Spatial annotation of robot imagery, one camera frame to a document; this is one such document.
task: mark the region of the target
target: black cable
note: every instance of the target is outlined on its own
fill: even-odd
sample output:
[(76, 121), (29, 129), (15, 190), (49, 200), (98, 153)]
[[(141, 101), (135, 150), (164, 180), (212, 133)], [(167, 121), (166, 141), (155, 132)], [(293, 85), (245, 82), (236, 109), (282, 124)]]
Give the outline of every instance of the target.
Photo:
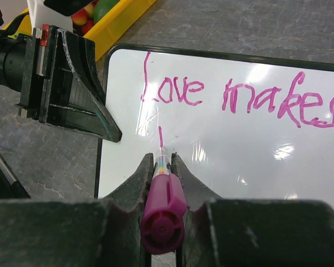
[(21, 25), (21, 22), (27, 16), (29, 13), (25, 12), (20, 15), (18, 15), (16, 18), (13, 19), (13, 21), (10, 23), (10, 25), (6, 29), (0, 29), (0, 39), (4, 37), (8, 37), (10, 35), (14, 35), (18, 28)]

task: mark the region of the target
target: red component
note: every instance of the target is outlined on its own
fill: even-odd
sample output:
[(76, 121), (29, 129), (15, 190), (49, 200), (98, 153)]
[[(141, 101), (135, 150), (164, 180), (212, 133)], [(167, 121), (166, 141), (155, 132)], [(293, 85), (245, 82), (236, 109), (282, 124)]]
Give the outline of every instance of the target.
[(50, 25), (42, 24), (42, 37), (40, 40), (40, 46), (47, 46), (48, 42), (48, 30), (50, 29)]
[(82, 33), (86, 35), (88, 31), (94, 26), (94, 21), (92, 19), (88, 19), (87, 23), (82, 26)]
[(71, 16), (72, 21), (77, 26), (83, 26), (87, 23), (88, 15), (87, 12), (83, 9), (79, 10), (77, 13)]

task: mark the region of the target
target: red ball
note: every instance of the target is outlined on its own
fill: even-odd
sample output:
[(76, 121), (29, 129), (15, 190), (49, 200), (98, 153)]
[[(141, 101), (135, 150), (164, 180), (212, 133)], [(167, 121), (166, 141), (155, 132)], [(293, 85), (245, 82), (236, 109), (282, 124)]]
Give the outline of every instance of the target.
[(88, 19), (87, 23), (82, 26), (83, 35), (86, 35), (88, 31), (94, 26), (94, 21), (92, 19)]
[(83, 26), (85, 23), (87, 23), (88, 15), (83, 8), (74, 15), (72, 15), (71, 18), (75, 25)]

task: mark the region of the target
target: green ball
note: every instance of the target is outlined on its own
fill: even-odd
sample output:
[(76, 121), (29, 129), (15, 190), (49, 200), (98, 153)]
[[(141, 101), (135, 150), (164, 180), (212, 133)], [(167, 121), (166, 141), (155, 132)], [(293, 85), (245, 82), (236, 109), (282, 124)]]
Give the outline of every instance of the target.
[(94, 8), (94, 23), (101, 20), (118, 2), (119, 0), (99, 0)]

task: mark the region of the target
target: pink handwriting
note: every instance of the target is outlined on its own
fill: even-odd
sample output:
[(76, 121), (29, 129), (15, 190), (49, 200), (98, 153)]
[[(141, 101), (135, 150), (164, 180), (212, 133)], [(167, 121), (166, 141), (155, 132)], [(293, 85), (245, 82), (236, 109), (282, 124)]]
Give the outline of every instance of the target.
[(252, 102), (254, 102), (254, 99), (255, 99), (255, 88), (245, 83), (241, 83), (241, 84), (235, 85), (234, 87), (230, 87), (232, 82), (233, 82), (233, 79), (230, 79), (227, 85), (225, 86), (225, 91), (223, 95), (224, 103), (222, 105), (222, 110), (225, 110), (227, 107), (228, 95), (230, 93), (230, 110), (232, 113), (236, 113), (236, 103), (238, 100), (238, 89), (246, 88), (246, 89), (251, 90), (251, 98), (250, 98), (249, 103), (247, 104), (247, 113), (250, 113)]
[[(150, 52), (147, 53), (145, 57), (145, 61), (144, 61), (145, 87), (144, 87), (143, 94), (141, 95), (142, 101), (145, 101), (145, 95), (148, 90), (149, 81), (148, 81), (147, 63), (148, 63), (149, 57), (150, 57)], [(204, 89), (204, 84), (198, 81), (187, 82), (187, 80), (188, 80), (187, 77), (183, 78), (183, 89), (182, 89), (182, 94), (181, 94), (180, 88), (177, 85), (178, 77), (174, 77), (173, 82), (171, 78), (165, 77), (157, 91), (157, 95), (159, 99), (152, 98), (151, 100), (155, 102), (159, 102), (161, 100), (165, 104), (171, 103), (173, 102), (173, 90), (175, 90), (178, 102), (184, 101), (187, 105), (190, 105), (190, 106), (197, 106), (203, 103), (202, 100), (191, 102), (188, 99), (188, 93), (191, 94), (191, 93), (197, 93), (199, 91), (202, 91)], [(166, 92), (165, 90), (167, 90), (167, 93), (168, 93), (167, 99), (162, 95), (162, 92)]]
[[(148, 90), (148, 59), (150, 57), (150, 52), (147, 53), (144, 61), (144, 75), (145, 75), (145, 86), (143, 94), (141, 95), (141, 100), (145, 101), (145, 95)], [(329, 112), (330, 112), (330, 122), (322, 121), (318, 117), (314, 117), (309, 120), (306, 119), (306, 110), (307, 108), (323, 106), (323, 98), (319, 93), (314, 92), (306, 92), (303, 95), (299, 93), (295, 93), (296, 86), (299, 87), (304, 83), (306, 78), (306, 74), (303, 71), (300, 71), (295, 78), (291, 82), (291, 86), (288, 90), (288, 94), (286, 98), (282, 101), (281, 105), (277, 111), (277, 118), (282, 118), (284, 116), (288, 116), (288, 118), (294, 122), (294, 124), (301, 128), (301, 124), (304, 125), (311, 125), (318, 128), (330, 128), (334, 127), (334, 97), (329, 103)], [(174, 100), (174, 92), (177, 97), (178, 102), (189, 106), (197, 106), (203, 103), (202, 100), (198, 100), (195, 102), (191, 102), (188, 99), (188, 94), (197, 93), (204, 90), (204, 84), (200, 81), (191, 81), (188, 82), (188, 78), (183, 78), (183, 85), (178, 85), (179, 77), (165, 77), (164, 80), (161, 82), (158, 91), (157, 91), (157, 98), (152, 98), (150, 101), (160, 102), (162, 101), (165, 104), (172, 103)], [(256, 90), (253, 86), (248, 85), (246, 83), (239, 83), (237, 85), (232, 86), (233, 79), (229, 79), (229, 82), (225, 85), (225, 90), (223, 93), (223, 104), (222, 104), (222, 111), (227, 109), (227, 104), (230, 105), (230, 111), (232, 113), (236, 113), (237, 111), (237, 102), (238, 102), (238, 94), (239, 91), (242, 90), (242, 93), (245, 93), (247, 89), (250, 92), (250, 100), (248, 101), (246, 112), (250, 113), (251, 108), (255, 110), (259, 109), (263, 105), (268, 102), (268, 112), (272, 113), (276, 110), (276, 106), (274, 105), (274, 99), (278, 92), (281, 92), (282, 89), (278, 87), (272, 87), (265, 89), (258, 95), (256, 95)], [(314, 102), (310, 102), (308, 98), (315, 98)], [(160, 132), (160, 141), (161, 145), (163, 145), (162, 141), (162, 130), (159, 127)]]
[(162, 127), (158, 126), (158, 133), (160, 135), (160, 147), (163, 147), (163, 135), (162, 135)]

